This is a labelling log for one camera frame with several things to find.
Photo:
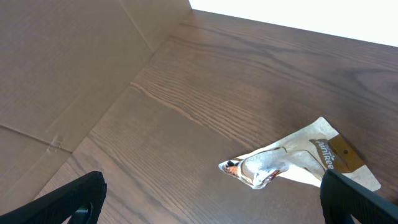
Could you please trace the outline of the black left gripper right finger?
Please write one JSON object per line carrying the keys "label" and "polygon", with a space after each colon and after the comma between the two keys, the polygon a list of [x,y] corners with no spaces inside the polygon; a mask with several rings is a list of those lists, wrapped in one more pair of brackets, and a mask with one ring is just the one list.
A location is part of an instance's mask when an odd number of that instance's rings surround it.
{"label": "black left gripper right finger", "polygon": [[320,186],[326,224],[397,224],[397,206],[335,170],[328,169]]}

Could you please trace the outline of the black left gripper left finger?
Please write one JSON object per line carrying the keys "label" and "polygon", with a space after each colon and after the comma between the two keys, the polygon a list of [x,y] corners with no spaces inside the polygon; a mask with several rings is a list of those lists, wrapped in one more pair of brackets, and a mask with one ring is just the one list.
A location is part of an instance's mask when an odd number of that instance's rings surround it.
{"label": "black left gripper left finger", "polygon": [[1,223],[97,223],[106,191],[103,174],[92,171],[1,215]]}

